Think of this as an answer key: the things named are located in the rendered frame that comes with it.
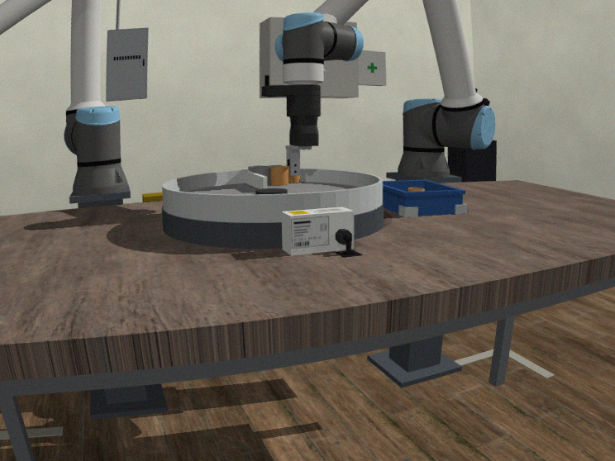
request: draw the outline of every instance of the metal table frame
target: metal table frame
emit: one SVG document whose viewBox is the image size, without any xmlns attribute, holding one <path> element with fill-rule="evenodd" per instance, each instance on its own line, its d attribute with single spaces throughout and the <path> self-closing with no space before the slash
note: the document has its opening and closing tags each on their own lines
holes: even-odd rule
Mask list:
<svg viewBox="0 0 615 461">
<path fill-rule="evenodd" d="M 182 367 L 156 368 L 130 372 L 103 373 L 63 378 L 23 379 L 0 381 L 0 411 L 7 425 L 17 461 L 35 461 L 32 447 L 23 424 L 17 396 L 57 392 L 81 392 L 121 387 L 142 387 L 163 383 L 177 383 L 205 378 L 217 378 L 233 374 L 252 373 L 273 368 L 310 364 L 337 359 L 348 355 L 363 354 L 377 349 L 395 348 L 417 341 L 429 340 L 455 331 L 466 330 L 496 321 L 493 359 L 489 382 L 494 386 L 504 383 L 515 316 L 553 306 L 578 297 L 587 296 L 615 287 L 615 278 L 572 288 L 547 297 L 500 307 L 492 311 L 454 319 L 435 325 L 398 331 L 388 335 L 350 341 L 313 349 L 303 349 L 282 354 L 270 354 L 247 359 L 227 360 Z"/>
</svg>

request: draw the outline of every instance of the yellow object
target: yellow object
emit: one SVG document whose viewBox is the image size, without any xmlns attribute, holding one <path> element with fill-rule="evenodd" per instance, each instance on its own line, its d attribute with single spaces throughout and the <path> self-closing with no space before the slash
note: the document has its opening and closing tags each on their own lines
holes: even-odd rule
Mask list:
<svg viewBox="0 0 615 461">
<path fill-rule="evenodd" d="M 144 193 L 143 203 L 145 202 L 162 202 L 162 192 Z"/>
<path fill-rule="evenodd" d="M 288 173 L 290 172 L 288 165 L 271 167 L 270 171 L 272 186 L 288 186 Z"/>
</svg>

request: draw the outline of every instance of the blue joint cap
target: blue joint cap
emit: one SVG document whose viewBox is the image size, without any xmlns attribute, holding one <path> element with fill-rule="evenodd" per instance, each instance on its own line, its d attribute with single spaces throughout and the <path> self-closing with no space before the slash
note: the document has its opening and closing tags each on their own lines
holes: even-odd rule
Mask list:
<svg viewBox="0 0 615 461">
<path fill-rule="evenodd" d="M 348 59 L 349 61 L 354 61 L 359 56 L 361 56 L 361 53 L 363 53 L 363 34 L 359 32 L 359 29 L 355 29 L 354 27 L 352 27 L 352 30 L 355 31 L 356 46 L 355 46 L 355 53 L 352 55 L 350 59 Z"/>
<path fill-rule="evenodd" d="M 275 39 L 275 54 L 278 55 L 280 61 L 284 61 L 284 48 L 282 48 L 282 35 L 278 35 L 278 38 Z"/>
<path fill-rule="evenodd" d="M 441 99 L 410 99 L 403 104 L 403 112 L 407 112 L 414 107 L 426 106 L 434 102 L 442 102 Z"/>
<path fill-rule="evenodd" d="M 470 137 L 470 147 L 474 150 L 487 149 L 491 145 L 494 135 L 495 114 L 491 107 L 485 106 L 480 109 L 479 115 L 474 121 L 472 136 Z"/>
<path fill-rule="evenodd" d="M 115 106 L 82 107 L 77 109 L 74 119 L 84 125 L 111 125 L 120 121 L 120 108 Z"/>
<path fill-rule="evenodd" d="M 291 31 L 299 27 L 311 26 L 317 22 L 322 22 L 325 17 L 321 13 L 295 13 L 284 18 L 283 31 Z"/>
</svg>

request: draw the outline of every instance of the black speaker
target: black speaker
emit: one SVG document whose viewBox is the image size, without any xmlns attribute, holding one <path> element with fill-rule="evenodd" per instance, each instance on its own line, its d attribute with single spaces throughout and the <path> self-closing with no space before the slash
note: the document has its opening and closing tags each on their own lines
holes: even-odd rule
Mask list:
<svg viewBox="0 0 615 461">
<path fill-rule="evenodd" d="M 449 170 L 461 181 L 495 181 L 498 142 L 493 140 L 487 149 L 454 149 L 449 147 Z"/>
</svg>

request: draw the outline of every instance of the blue bin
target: blue bin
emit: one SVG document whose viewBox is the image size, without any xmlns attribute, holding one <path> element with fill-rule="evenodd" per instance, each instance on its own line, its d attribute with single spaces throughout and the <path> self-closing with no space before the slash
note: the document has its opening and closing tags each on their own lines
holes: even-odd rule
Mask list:
<svg viewBox="0 0 615 461">
<path fill-rule="evenodd" d="M 465 191 L 426 179 L 383 181 L 384 208 L 404 216 L 399 207 L 418 207 L 419 216 L 454 215 L 455 205 L 464 202 Z M 424 188 L 425 192 L 408 192 L 408 188 Z"/>
</svg>

